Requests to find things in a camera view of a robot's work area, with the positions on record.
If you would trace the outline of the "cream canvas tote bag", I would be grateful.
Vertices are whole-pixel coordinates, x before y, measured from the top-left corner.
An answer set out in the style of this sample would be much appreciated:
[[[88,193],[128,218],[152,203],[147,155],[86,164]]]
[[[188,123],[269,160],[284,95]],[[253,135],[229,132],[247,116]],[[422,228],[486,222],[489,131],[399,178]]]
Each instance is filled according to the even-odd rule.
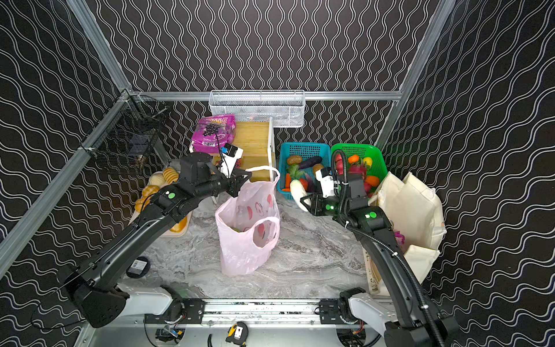
[[[439,257],[439,246],[447,233],[442,202],[436,189],[412,173],[399,179],[388,173],[371,204],[381,208],[406,242],[399,246],[419,283],[423,283]]]

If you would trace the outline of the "pink plastic bag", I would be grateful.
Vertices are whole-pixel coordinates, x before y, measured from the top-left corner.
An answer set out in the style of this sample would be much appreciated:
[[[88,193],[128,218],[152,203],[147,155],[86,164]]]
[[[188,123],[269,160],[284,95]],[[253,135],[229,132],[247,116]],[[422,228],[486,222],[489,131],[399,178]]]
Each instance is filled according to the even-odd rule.
[[[279,171],[272,166],[248,170],[273,172],[272,181],[246,181],[238,196],[229,198],[215,212],[221,250],[221,271],[225,276],[253,273],[270,258],[280,236],[280,211],[275,188]]]

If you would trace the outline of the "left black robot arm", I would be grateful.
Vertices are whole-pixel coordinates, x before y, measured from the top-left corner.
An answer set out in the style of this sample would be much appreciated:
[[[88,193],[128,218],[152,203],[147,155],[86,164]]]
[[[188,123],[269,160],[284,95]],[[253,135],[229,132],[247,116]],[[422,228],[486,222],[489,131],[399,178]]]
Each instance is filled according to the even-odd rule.
[[[156,192],[138,217],[101,251],[78,267],[61,271],[63,292],[93,328],[129,315],[155,315],[169,323],[183,316],[182,297],[169,287],[125,289],[119,280],[162,234],[182,221],[204,199],[227,192],[237,197],[249,171],[221,173],[207,153],[181,159],[179,180]]]

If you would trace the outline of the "white radish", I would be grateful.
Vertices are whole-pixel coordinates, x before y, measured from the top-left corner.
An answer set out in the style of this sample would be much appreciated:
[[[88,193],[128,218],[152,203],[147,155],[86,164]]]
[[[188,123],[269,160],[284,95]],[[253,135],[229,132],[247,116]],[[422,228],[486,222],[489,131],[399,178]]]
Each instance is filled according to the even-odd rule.
[[[301,203],[301,199],[307,196],[306,190],[300,180],[293,180],[290,183],[291,196],[296,205],[303,211],[307,212],[308,209]]]

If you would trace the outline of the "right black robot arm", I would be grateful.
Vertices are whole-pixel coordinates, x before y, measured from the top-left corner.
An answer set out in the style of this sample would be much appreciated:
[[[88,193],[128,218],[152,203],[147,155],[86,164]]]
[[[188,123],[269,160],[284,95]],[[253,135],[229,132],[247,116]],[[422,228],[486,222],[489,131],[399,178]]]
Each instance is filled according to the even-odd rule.
[[[387,346],[447,346],[458,330],[455,318],[442,314],[423,292],[385,212],[368,204],[362,180],[345,174],[332,183],[331,192],[304,194],[299,202],[310,214],[329,215],[355,235],[377,266],[392,302],[385,305],[362,289],[350,289],[340,294],[338,317],[371,328]]]

